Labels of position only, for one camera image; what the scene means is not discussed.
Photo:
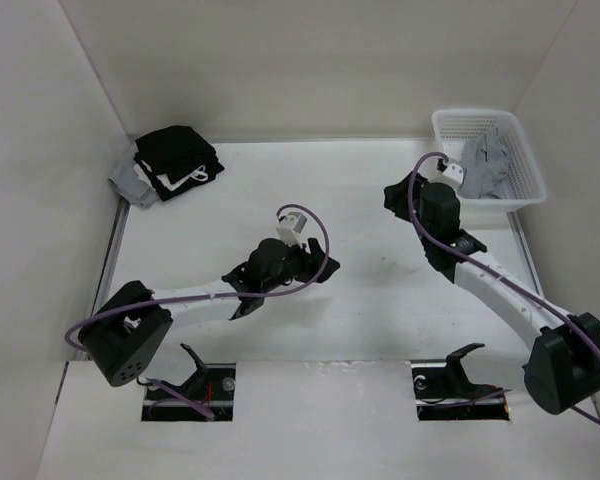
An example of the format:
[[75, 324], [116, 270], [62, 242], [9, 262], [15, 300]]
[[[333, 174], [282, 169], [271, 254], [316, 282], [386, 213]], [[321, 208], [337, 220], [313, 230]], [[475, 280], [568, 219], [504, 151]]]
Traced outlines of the grey tank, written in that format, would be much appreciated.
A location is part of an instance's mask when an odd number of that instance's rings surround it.
[[500, 199], [510, 164], [511, 154], [498, 128], [469, 140], [460, 158], [465, 172], [459, 188], [460, 196], [466, 199]]
[[159, 201], [153, 188], [143, 181], [134, 170], [135, 162], [131, 156], [120, 158], [109, 174], [111, 189], [129, 204], [148, 209]]

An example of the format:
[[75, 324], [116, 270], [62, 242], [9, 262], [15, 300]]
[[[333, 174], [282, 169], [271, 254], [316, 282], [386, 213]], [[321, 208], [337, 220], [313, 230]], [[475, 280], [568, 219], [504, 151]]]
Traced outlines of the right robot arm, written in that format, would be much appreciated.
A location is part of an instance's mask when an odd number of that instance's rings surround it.
[[574, 315], [529, 291], [462, 229], [460, 201], [450, 186], [412, 172], [383, 194], [385, 209], [414, 227], [429, 265], [491, 310], [529, 352], [520, 365], [449, 365], [443, 380], [451, 393], [467, 395], [480, 374], [501, 374], [506, 387], [526, 392], [557, 415], [600, 392], [600, 320], [588, 312]]

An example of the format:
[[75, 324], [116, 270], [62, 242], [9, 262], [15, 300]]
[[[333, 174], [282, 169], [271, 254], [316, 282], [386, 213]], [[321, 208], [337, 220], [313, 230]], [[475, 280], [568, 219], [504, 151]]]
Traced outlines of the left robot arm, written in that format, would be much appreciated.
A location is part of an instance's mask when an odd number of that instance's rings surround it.
[[194, 398], [205, 376], [187, 328], [246, 317], [267, 297], [284, 295], [287, 285], [324, 283], [339, 267], [315, 238], [293, 246], [266, 238], [247, 261], [208, 285], [169, 293], [139, 280], [126, 283], [100, 309], [100, 319], [80, 328], [78, 340], [111, 386], [157, 380]]

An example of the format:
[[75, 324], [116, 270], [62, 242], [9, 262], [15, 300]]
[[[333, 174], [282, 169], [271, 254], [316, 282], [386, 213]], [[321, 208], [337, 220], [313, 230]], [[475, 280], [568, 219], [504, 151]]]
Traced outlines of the folded white tank top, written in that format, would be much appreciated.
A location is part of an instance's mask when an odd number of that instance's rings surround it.
[[[134, 164], [133, 170], [136, 173], [136, 175], [138, 176], [140, 181], [144, 182], [150, 188], [154, 189], [154, 187], [151, 183], [151, 179], [146, 175], [146, 172], [142, 169], [143, 165], [144, 165], [144, 163], [142, 163], [141, 165]], [[177, 190], [178, 188], [182, 187], [189, 180], [194, 180], [196, 182], [205, 183], [209, 180], [209, 174], [206, 172], [205, 166], [200, 166], [197, 169], [193, 170], [189, 175], [179, 179], [175, 183], [172, 183], [166, 174], [158, 175], [157, 180], [163, 187], [165, 187], [167, 190], [173, 192], [173, 191]]]

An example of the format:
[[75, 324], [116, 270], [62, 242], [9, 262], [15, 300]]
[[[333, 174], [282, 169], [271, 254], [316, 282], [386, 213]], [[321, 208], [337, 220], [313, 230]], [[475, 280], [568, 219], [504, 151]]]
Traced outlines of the folded black tank top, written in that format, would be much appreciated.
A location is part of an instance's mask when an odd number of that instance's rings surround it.
[[[137, 138], [135, 146], [137, 152], [133, 157], [134, 162], [138, 165], [144, 163], [142, 169], [151, 179], [162, 202], [168, 202], [215, 181], [225, 170], [215, 148], [190, 126], [173, 125], [155, 130]], [[209, 180], [205, 183], [189, 180], [171, 192], [157, 180], [158, 175], [166, 174], [175, 183], [200, 166], [205, 166], [209, 174]]]

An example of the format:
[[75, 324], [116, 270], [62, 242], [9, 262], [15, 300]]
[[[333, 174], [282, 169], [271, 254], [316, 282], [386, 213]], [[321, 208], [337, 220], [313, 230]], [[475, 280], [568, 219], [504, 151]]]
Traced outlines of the folded grey tank top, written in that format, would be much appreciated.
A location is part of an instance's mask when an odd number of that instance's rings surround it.
[[120, 158], [109, 174], [111, 189], [129, 204], [148, 209], [159, 201], [153, 188], [143, 181], [134, 170], [135, 162], [131, 156]]

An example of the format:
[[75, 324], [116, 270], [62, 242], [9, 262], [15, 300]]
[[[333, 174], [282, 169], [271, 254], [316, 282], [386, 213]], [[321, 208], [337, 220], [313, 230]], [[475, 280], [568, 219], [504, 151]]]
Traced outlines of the white plastic basket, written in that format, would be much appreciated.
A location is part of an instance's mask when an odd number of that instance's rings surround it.
[[544, 179], [518, 119], [505, 110], [456, 108], [432, 114], [443, 155], [425, 169], [454, 189], [462, 209], [509, 213], [547, 199]]

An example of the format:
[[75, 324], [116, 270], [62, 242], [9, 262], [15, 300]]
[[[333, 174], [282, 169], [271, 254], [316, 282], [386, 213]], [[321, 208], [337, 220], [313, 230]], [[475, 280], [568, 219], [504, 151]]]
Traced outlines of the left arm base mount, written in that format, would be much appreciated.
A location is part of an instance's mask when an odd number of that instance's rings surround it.
[[235, 363], [208, 364], [190, 346], [181, 344], [181, 349], [188, 361], [186, 367], [195, 367], [195, 369], [181, 386], [174, 386], [166, 381], [162, 383], [186, 396], [190, 401], [210, 410], [213, 417], [206, 417], [186, 402], [182, 402], [142, 378], [136, 380], [136, 383], [145, 389], [141, 420], [144, 422], [231, 422], [234, 413], [237, 365]]

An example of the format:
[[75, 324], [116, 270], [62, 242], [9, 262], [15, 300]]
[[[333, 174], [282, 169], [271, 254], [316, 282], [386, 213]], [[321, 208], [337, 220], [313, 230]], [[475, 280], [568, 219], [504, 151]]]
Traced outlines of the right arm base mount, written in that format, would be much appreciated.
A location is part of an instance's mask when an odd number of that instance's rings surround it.
[[470, 380], [462, 360], [484, 343], [470, 343], [444, 359], [411, 363], [419, 421], [509, 421], [507, 390]]

